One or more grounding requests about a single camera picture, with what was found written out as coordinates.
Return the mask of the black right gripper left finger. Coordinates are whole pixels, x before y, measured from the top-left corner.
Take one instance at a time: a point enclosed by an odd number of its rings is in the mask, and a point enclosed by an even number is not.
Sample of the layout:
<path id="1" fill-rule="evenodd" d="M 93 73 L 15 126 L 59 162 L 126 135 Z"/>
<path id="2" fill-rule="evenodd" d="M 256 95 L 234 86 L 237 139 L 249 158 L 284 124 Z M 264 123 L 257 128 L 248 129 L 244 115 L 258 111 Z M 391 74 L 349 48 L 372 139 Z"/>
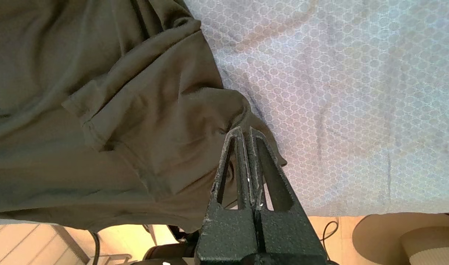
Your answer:
<path id="1" fill-rule="evenodd" d="M 223 195 L 230 159 L 236 159 L 237 210 L 226 209 Z M 251 207 L 250 170 L 241 127 L 226 134 L 202 232 L 195 249 L 196 265 L 240 265 L 257 251 Z"/>

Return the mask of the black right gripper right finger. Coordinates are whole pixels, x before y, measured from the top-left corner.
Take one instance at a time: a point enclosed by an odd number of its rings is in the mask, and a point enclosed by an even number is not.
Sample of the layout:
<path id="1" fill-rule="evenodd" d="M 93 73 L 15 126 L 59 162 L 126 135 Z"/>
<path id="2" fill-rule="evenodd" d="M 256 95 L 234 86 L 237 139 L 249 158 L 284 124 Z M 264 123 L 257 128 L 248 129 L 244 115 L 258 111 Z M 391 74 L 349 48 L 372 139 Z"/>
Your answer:
<path id="1" fill-rule="evenodd" d="M 325 265 L 326 253 L 264 134 L 247 136 L 249 190 L 260 265 Z"/>

